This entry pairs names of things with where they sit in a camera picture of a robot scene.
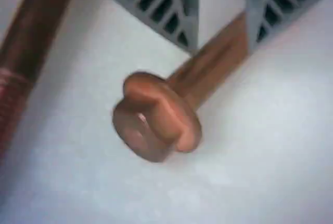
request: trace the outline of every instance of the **white table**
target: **white table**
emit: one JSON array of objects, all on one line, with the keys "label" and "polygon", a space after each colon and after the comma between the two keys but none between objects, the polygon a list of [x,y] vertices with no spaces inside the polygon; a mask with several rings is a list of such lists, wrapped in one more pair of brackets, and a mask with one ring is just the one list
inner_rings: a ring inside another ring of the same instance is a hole
[{"label": "white table", "polygon": [[[0,0],[5,34],[19,0]],[[113,0],[72,0],[1,168],[1,224],[331,223],[333,0],[253,55],[199,110],[202,145],[163,164],[111,125],[122,81],[188,57]],[[201,0],[200,43],[244,7]]]}]

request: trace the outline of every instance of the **hex head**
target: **hex head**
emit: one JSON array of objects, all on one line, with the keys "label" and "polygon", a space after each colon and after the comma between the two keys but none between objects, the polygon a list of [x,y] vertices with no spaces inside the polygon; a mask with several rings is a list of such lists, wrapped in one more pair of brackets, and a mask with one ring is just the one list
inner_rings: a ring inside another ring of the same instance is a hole
[{"label": "hex head", "polygon": [[201,125],[192,109],[164,80],[147,73],[126,79],[113,124],[127,146],[151,162],[164,161],[174,149],[190,152],[201,139]]}]

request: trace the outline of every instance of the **copper bolt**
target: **copper bolt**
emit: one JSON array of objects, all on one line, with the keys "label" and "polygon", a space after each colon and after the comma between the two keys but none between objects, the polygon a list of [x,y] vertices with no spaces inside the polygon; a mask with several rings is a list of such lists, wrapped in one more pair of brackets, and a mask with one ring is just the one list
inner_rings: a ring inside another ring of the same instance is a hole
[{"label": "copper bolt", "polygon": [[70,0],[22,0],[0,49],[0,158]]},{"label": "copper bolt", "polygon": [[195,111],[248,56],[242,12],[168,79],[136,72],[124,82],[113,124],[139,156],[162,162],[172,150],[193,151],[202,133]]}]

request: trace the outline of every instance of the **copper rod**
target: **copper rod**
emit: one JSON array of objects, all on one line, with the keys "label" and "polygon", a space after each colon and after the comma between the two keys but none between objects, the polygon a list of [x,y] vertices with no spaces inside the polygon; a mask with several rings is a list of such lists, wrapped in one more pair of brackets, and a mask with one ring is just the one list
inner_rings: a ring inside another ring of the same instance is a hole
[{"label": "copper rod", "polygon": [[70,0],[23,0],[0,49],[0,157]]},{"label": "copper rod", "polygon": [[152,162],[163,161],[173,149],[194,150],[201,139],[195,110],[247,57],[242,12],[167,80],[143,72],[130,75],[113,111],[117,133]]}]

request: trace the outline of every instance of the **copper-colored metal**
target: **copper-colored metal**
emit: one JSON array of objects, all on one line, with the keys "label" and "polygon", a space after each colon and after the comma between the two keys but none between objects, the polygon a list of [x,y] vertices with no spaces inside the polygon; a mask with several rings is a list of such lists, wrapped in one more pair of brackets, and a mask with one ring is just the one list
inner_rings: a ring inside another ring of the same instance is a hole
[{"label": "copper-colored metal", "polygon": [[70,0],[23,0],[0,49],[0,157]]},{"label": "copper-colored metal", "polygon": [[195,110],[248,56],[245,20],[243,12],[167,80],[144,72],[125,80],[113,124],[137,155],[161,162],[173,149],[198,146]]}]

